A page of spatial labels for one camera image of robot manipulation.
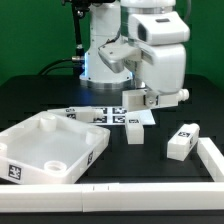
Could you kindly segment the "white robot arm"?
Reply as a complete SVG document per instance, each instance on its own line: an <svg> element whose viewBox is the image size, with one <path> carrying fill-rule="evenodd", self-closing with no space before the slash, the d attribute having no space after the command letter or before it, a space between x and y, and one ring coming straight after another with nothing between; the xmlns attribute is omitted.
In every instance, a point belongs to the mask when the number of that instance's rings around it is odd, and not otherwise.
<svg viewBox="0 0 224 224"><path fill-rule="evenodd" d="M129 110L172 107L189 98L183 87L190 37L176 0L112 0L91 6L90 48L83 83L120 88Z"/></svg>

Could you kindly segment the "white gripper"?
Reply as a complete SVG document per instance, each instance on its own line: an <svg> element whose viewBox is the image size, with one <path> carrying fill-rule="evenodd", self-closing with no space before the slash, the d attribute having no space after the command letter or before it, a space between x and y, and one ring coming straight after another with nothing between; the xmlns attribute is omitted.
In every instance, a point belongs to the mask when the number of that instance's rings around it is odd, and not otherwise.
<svg viewBox="0 0 224 224"><path fill-rule="evenodd" d="M127 22L128 38L98 48L101 60L114 72L127 68L158 94L177 93L183 86L188 26L177 12L131 14ZM145 95L146 106L157 106L158 95Z"/></svg>

